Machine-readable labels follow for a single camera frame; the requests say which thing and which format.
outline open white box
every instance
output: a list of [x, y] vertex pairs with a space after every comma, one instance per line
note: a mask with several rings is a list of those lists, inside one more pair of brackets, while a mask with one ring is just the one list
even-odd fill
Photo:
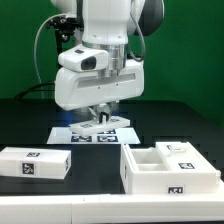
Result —
[[215, 193], [221, 172], [190, 144], [158, 142], [155, 148], [122, 145], [120, 173], [127, 194]]

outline black panel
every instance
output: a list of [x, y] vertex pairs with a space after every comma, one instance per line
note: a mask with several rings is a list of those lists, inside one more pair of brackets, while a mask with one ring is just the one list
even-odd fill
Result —
[[[54, 100], [0, 99], [0, 105], [0, 149], [19, 146], [72, 151], [72, 168], [64, 180], [0, 177], [0, 195], [123, 192], [119, 145], [45, 145], [52, 127], [91, 120], [91, 113], [64, 111]], [[187, 105], [172, 101], [122, 101], [113, 115], [131, 120], [141, 141], [131, 148], [154, 146], [156, 141], [190, 141], [216, 169], [224, 171], [224, 132]]]
[[77, 53], [77, 54], [83, 54], [84, 51], [78, 49], [78, 50], [75, 51], [75, 53]]
[[81, 69], [83, 71], [92, 70], [95, 68], [96, 68], [96, 58], [95, 57], [89, 57], [82, 61]]

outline green backdrop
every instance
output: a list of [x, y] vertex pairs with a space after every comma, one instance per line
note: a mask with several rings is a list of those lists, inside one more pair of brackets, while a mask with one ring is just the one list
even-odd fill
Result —
[[[38, 83], [35, 35], [58, 11], [48, 0], [0, 0], [0, 4], [0, 98], [12, 98]], [[224, 128], [224, 1], [165, 0], [165, 7], [163, 25], [146, 39], [146, 83], [140, 99], [184, 102]], [[140, 52], [138, 38], [130, 40]], [[43, 81], [55, 79], [53, 30], [41, 33], [38, 64]]]

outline white box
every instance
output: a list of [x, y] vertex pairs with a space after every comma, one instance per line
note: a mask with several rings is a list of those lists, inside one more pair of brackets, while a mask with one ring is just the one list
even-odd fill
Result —
[[128, 126], [130, 126], [130, 120], [123, 117], [112, 116], [109, 121], [104, 121], [102, 124], [97, 124], [94, 120], [71, 124], [70, 131], [85, 137]]
[[149, 149], [122, 145], [120, 173], [127, 194], [209, 194], [221, 183], [221, 172], [181, 142], [158, 142]]
[[67, 150], [7, 147], [0, 153], [0, 176], [64, 179], [70, 167]]

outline black table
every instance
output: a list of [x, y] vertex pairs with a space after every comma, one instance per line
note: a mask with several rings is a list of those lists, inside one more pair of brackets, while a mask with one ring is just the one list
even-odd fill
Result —
[[[157, 141], [189, 141], [224, 173], [224, 132], [187, 105], [173, 101], [123, 101], [114, 114], [131, 120], [141, 141], [131, 147], [154, 146]], [[1, 99], [0, 149], [69, 149], [72, 168], [63, 181], [0, 177], [0, 195], [123, 193], [119, 145], [45, 145], [52, 127], [67, 127], [89, 119], [89, 113], [63, 111], [53, 100]]]

